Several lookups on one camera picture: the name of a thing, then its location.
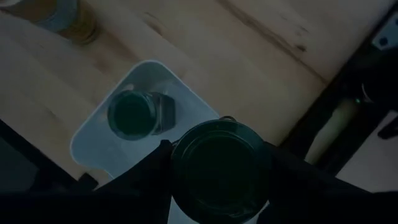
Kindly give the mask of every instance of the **wooden surface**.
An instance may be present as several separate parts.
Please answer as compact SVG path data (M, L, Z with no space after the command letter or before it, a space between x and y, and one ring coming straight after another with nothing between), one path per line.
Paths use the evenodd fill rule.
M85 47L0 14L0 118L76 178L70 138L140 60L278 144L394 1L87 2L103 32Z

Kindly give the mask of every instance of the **bottle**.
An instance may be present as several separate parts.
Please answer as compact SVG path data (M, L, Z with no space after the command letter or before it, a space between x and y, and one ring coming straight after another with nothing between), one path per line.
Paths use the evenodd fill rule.
M0 0L0 10L79 45L92 42L100 31L95 16L81 0Z

